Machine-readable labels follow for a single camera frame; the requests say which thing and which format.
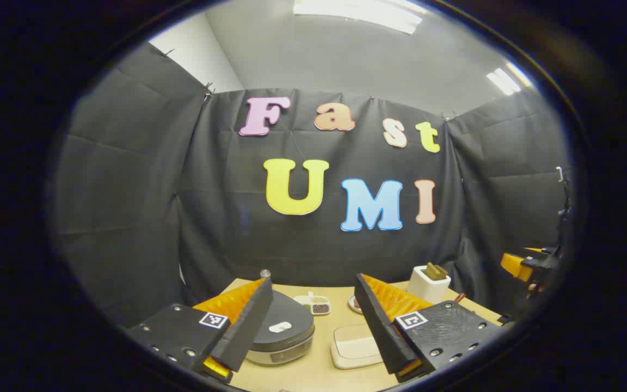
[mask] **table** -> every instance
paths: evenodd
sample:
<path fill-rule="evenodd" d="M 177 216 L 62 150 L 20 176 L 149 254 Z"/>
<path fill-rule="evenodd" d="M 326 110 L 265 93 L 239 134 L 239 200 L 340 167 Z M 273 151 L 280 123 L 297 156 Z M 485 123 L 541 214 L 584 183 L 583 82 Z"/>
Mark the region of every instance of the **table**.
<path fill-rule="evenodd" d="M 224 292 L 241 287 L 251 280 L 234 279 Z M 408 281 L 391 283 L 405 290 Z M 331 312 L 328 315 L 313 316 L 316 332 L 313 334 L 311 351 L 303 357 L 276 366 L 261 366 L 244 360 L 239 372 L 235 372 L 231 385 L 253 392 L 278 392 L 280 389 L 291 392 L 313 392 L 329 390 L 350 390 L 355 392 L 372 392 L 397 385 L 396 377 L 386 372 L 383 363 L 341 370 L 333 365 L 330 345 L 333 342 L 333 330 L 339 327 L 366 323 L 364 316 L 356 313 L 348 306 L 348 299 L 355 293 L 354 287 L 303 287 L 288 285 L 272 285 L 273 290 L 283 293 L 289 298 L 297 295 L 314 295 L 328 297 Z M 445 300 L 454 300 L 458 294 L 446 290 Z M 468 310 L 489 322 L 501 325 L 497 321 L 500 315 L 477 303 L 464 298 L 459 303 Z"/>

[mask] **white container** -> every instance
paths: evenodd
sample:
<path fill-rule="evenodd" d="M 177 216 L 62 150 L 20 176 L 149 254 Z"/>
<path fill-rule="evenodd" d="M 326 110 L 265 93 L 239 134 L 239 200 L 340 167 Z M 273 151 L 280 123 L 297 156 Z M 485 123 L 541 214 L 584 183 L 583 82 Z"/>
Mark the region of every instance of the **white container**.
<path fill-rule="evenodd" d="M 410 282 L 408 283 L 408 293 L 422 298 L 432 305 L 440 303 L 445 298 L 446 289 L 451 282 L 451 278 L 446 276 L 442 280 L 432 280 L 425 275 L 427 266 L 416 266 L 413 268 L 413 275 L 410 276 Z"/>

